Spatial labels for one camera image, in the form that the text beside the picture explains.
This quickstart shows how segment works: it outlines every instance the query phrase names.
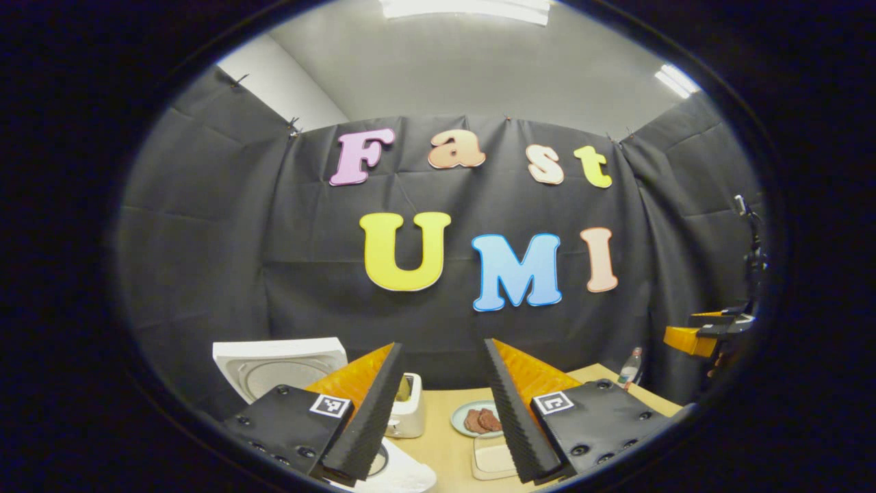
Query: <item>blue letter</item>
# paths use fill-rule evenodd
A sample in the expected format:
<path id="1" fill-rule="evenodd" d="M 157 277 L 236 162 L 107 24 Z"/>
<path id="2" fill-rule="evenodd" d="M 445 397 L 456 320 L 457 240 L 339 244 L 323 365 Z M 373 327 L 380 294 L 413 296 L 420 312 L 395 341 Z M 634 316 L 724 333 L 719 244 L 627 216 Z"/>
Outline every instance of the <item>blue letter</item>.
<path id="1" fill-rule="evenodd" d="M 560 246 L 556 235 L 533 236 L 522 262 L 501 234 L 478 236 L 471 245 L 481 254 L 481 297 L 475 300 L 475 310 L 502 310 L 505 300 L 498 295 L 500 282 L 514 306 L 523 303 L 530 282 L 533 292 L 526 302 L 532 306 L 557 304 L 562 299 L 556 288 L 556 249 Z"/>

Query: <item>meat patty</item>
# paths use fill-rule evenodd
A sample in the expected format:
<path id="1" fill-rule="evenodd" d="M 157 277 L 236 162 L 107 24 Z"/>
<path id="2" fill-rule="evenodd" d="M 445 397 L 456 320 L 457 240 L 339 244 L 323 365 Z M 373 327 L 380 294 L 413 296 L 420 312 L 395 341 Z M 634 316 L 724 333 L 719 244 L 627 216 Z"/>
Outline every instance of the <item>meat patty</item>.
<path id="1" fill-rule="evenodd" d="M 480 417 L 480 412 L 475 411 L 473 409 L 469 409 L 469 414 L 467 414 L 465 416 L 465 422 L 463 423 L 465 425 L 465 429 L 470 431 L 470 432 L 475 432 L 475 433 L 488 432 L 489 430 L 487 430 L 486 428 L 484 428 L 483 426 L 481 426 L 477 422 L 477 419 L 479 417 Z"/>
<path id="2" fill-rule="evenodd" d="M 477 415 L 477 423 L 490 432 L 498 432 L 502 429 L 502 423 L 489 409 L 481 410 Z"/>

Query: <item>wooden table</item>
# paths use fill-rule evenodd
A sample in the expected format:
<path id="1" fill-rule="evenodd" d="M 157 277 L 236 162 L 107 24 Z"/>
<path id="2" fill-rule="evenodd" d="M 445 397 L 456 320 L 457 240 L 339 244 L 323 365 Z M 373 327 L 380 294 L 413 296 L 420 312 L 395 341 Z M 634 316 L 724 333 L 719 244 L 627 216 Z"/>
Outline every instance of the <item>wooden table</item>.
<path id="1" fill-rule="evenodd" d="M 601 378 L 607 378 L 613 382 L 618 379 L 618 374 L 600 364 L 571 371 L 569 375 L 581 383 Z M 665 416 L 672 416 L 682 408 L 638 385 L 632 385 L 629 392 Z M 459 406 L 471 401 L 492 400 L 492 392 L 489 388 L 424 390 L 421 398 L 426 406 L 426 431 L 415 439 L 390 439 L 392 443 L 415 460 L 434 470 L 438 476 L 438 483 L 429 493 L 465 493 L 468 491 L 518 493 L 544 488 L 556 482 L 534 486 L 531 482 L 521 484 L 516 475 L 491 481 L 480 481 L 471 475 L 474 439 L 455 430 L 450 424 L 450 415 Z"/>

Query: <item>white toaster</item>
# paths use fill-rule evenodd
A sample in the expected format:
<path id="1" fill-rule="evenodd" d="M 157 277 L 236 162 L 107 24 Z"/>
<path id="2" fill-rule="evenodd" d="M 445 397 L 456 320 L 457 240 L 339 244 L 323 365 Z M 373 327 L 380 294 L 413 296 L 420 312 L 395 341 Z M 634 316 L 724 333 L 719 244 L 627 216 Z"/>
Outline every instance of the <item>white toaster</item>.
<path id="1" fill-rule="evenodd" d="M 392 403 L 392 414 L 386 424 L 387 437 L 414 439 L 426 429 L 426 405 L 423 403 L 423 381 L 415 373 L 405 373 L 411 384 L 411 397 L 405 402 Z"/>

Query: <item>plastic bottle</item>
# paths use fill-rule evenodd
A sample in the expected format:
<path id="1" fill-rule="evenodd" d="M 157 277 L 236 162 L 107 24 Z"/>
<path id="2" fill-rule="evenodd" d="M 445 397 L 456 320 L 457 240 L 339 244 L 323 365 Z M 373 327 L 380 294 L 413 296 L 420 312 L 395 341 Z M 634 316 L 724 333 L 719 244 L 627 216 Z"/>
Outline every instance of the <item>plastic bottle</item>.
<path id="1" fill-rule="evenodd" d="M 624 387 L 624 390 L 630 388 L 630 384 L 636 378 L 639 372 L 639 367 L 642 366 L 642 348 L 636 347 L 632 350 L 632 355 L 626 360 L 624 366 L 620 369 L 618 384 Z"/>

